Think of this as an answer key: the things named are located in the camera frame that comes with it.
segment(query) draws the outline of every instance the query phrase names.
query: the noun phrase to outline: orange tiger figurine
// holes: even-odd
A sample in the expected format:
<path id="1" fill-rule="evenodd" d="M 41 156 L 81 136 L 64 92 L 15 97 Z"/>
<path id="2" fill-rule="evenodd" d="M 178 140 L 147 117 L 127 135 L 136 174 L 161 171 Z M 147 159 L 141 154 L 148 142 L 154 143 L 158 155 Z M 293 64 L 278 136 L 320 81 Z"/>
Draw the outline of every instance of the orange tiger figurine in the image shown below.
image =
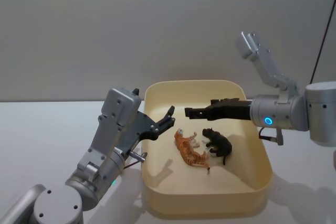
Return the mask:
<path id="1" fill-rule="evenodd" d="M 206 152 L 204 151 L 201 155 L 200 153 L 194 151 L 194 148 L 199 147 L 199 142 L 195 141 L 196 135 L 196 132 L 194 132 L 193 136 L 184 138 L 183 130 L 178 129 L 174 135 L 175 145 L 180 151 L 181 156 L 186 164 L 190 166 L 206 167 L 209 171 L 210 166 L 206 162 L 208 158 Z"/>

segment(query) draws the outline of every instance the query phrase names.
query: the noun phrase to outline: toy animal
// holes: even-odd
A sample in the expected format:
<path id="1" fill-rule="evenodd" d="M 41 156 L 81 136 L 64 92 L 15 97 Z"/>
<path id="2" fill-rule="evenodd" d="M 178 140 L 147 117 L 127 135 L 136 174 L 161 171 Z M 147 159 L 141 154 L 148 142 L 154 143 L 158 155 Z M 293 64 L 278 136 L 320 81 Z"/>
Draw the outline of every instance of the toy animal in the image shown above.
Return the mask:
<path id="1" fill-rule="evenodd" d="M 183 137 L 183 130 L 178 129 L 174 135 L 175 145 L 180 151 L 186 164 L 196 167 L 205 167 L 209 171 L 210 166 L 206 162 L 208 159 L 206 152 L 204 151 L 201 155 L 200 153 L 194 151 L 194 148 L 199 147 L 199 142 L 195 141 L 196 135 L 196 132 L 194 132 L 194 135 L 190 137 Z"/>
<path id="2" fill-rule="evenodd" d="M 203 136 L 210 139 L 209 143 L 206 143 L 206 147 L 215 147 L 211 148 L 209 151 L 211 153 L 216 153 L 217 157 L 224 157 L 223 158 L 223 165 L 225 165 L 226 157 L 232 152 L 232 145 L 229 140 L 222 136 L 218 131 L 213 131 L 211 129 L 203 129 L 202 131 Z"/>

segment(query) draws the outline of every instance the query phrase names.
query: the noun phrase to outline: table surface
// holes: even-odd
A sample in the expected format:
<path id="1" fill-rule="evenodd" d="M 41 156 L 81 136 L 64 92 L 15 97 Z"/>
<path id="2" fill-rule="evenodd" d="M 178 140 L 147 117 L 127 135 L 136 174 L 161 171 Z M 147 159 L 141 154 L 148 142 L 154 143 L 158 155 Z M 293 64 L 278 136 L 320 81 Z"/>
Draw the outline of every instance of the table surface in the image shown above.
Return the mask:
<path id="1" fill-rule="evenodd" d="M 102 102 L 0 103 L 0 216 L 31 186 L 64 184 L 92 141 L 101 106 Z M 266 129 L 264 134 L 275 132 Z M 336 223 L 335 149 L 315 144 L 309 132 L 284 131 L 283 136 L 284 146 L 264 142 L 274 177 L 265 208 L 253 217 L 156 218 L 142 204 L 137 165 L 117 178 L 95 209 L 84 213 L 85 224 Z"/>

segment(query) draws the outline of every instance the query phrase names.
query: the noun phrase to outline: white wall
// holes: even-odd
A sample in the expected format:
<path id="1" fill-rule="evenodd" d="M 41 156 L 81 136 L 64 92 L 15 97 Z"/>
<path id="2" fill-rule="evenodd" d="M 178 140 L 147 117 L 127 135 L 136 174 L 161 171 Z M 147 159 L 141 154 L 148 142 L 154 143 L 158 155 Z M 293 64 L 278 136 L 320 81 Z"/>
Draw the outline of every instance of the white wall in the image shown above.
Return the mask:
<path id="1" fill-rule="evenodd" d="M 332 15 L 313 82 L 336 81 L 336 10 Z"/>
<path id="2" fill-rule="evenodd" d="M 332 0 L 0 0 L 0 100 L 96 100 L 110 87 L 226 79 L 274 92 L 236 52 L 256 30 L 303 88 Z"/>

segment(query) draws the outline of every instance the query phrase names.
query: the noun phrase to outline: yellow bin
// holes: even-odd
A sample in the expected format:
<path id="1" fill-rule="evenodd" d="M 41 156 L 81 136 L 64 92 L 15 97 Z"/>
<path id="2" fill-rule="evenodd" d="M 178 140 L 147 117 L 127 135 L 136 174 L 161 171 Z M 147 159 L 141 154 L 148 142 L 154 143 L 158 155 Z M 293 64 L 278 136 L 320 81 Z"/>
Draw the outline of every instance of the yellow bin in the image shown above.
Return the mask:
<path id="1" fill-rule="evenodd" d="M 142 151 L 148 152 L 142 165 L 144 198 L 147 207 L 157 214 L 178 218 L 211 218 L 245 216 L 258 212 L 266 199 L 266 188 L 272 169 L 257 128 L 251 121 L 221 119 L 190 120 L 184 108 L 204 108 L 211 99 L 240 98 L 243 90 L 223 80 L 170 81 L 150 86 L 145 95 L 145 113 L 153 120 L 161 119 L 171 105 L 175 106 L 175 125 L 157 141 L 145 140 Z M 209 157 L 206 168 L 184 163 L 174 144 L 178 128 L 188 137 L 197 133 L 203 153 L 208 139 L 202 129 L 212 127 L 232 143 L 232 153 L 222 164 L 222 157 Z"/>

